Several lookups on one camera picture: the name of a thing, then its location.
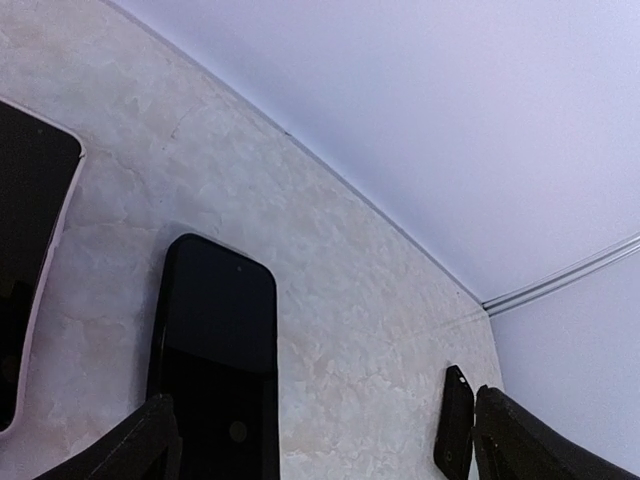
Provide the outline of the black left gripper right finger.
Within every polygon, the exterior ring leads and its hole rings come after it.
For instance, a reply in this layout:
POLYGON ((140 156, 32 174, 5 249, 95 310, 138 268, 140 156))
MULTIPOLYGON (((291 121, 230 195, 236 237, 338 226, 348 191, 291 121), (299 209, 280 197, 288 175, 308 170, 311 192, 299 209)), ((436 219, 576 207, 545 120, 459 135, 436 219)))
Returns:
POLYGON ((635 479, 569 441, 501 390, 476 395, 473 441, 481 479, 635 479))

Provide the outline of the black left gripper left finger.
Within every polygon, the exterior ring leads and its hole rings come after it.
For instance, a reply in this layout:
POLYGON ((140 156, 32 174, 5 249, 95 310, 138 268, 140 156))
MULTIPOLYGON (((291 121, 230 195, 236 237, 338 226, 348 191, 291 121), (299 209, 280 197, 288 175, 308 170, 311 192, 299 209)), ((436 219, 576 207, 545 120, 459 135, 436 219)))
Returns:
POLYGON ((173 399, 159 394, 89 448, 39 478, 177 479, 181 453, 173 399))

